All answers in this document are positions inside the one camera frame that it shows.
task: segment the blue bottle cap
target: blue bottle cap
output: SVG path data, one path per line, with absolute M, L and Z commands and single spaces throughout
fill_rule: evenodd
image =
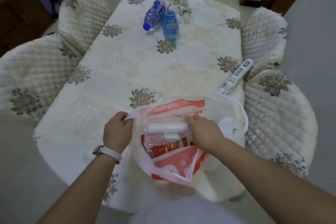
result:
M 147 22 L 143 25 L 143 29 L 144 29 L 145 31 L 149 31 L 150 28 L 151 28 L 151 26 L 150 26 L 149 23 L 147 23 Z

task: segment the white tablecloth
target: white tablecloth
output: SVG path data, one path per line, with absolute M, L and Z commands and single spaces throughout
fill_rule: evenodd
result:
M 213 0 L 189 0 L 191 22 L 179 23 L 180 38 L 174 45 L 164 41 L 161 28 L 154 33 L 142 28 L 153 1 L 119 3 L 35 129 L 41 155 L 66 184 L 94 158 L 92 150 L 103 142 L 104 124 L 116 112 L 166 94 L 213 92 L 242 62 L 238 11 Z M 230 95 L 244 104 L 242 86 L 240 82 Z M 244 146 L 239 107 L 236 116 L 233 140 Z M 134 162 L 129 148 L 122 156 L 103 204 L 129 213 L 193 194 L 220 202 L 244 191 L 224 165 L 212 172 L 199 170 L 190 183 L 179 185 L 152 180 Z

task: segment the chair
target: chair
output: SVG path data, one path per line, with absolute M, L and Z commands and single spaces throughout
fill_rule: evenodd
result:
M 288 23 L 280 15 L 266 8 L 254 10 L 241 28 L 241 51 L 243 59 L 254 60 L 254 67 L 244 80 L 260 71 L 272 69 L 282 62 L 287 43 Z
M 64 0 L 58 32 L 84 55 L 111 14 L 106 0 Z
M 305 95 L 281 71 L 263 70 L 245 83 L 246 148 L 306 177 L 317 142 L 317 122 Z
M 56 34 L 7 52 L 0 58 L 0 118 L 37 124 L 81 59 Z

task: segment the person's left hand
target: person's left hand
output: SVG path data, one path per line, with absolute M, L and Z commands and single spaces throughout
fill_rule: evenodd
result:
M 127 112 L 116 113 L 104 127 L 104 146 L 121 154 L 132 138 L 133 119 L 124 122 Z

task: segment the smartwatch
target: smartwatch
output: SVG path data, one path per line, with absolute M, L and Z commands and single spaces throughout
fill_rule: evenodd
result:
M 101 153 L 109 155 L 112 158 L 115 158 L 117 160 L 117 164 L 119 164 L 120 161 L 121 161 L 121 155 L 119 153 L 117 153 L 114 150 L 111 150 L 110 148 L 107 148 L 103 145 L 97 146 L 92 152 L 92 154 L 96 155 L 96 156 L 101 154 Z

